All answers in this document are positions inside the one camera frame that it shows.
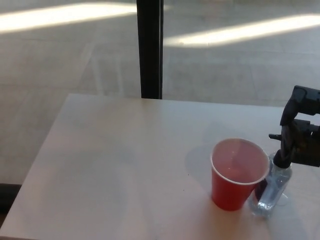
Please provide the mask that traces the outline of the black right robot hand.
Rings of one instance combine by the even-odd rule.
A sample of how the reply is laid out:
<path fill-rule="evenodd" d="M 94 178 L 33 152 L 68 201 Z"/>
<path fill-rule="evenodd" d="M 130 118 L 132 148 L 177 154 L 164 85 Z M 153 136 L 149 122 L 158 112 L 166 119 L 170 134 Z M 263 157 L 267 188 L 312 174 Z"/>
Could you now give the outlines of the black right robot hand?
<path fill-rule="evenodd" d="M 320 166 L 320 127 L 298 114 L 320 114 L 320 91 L 296 85 L 285 105 L 281 120 L 281 156 L 283 160 L 312 167 Z"/>

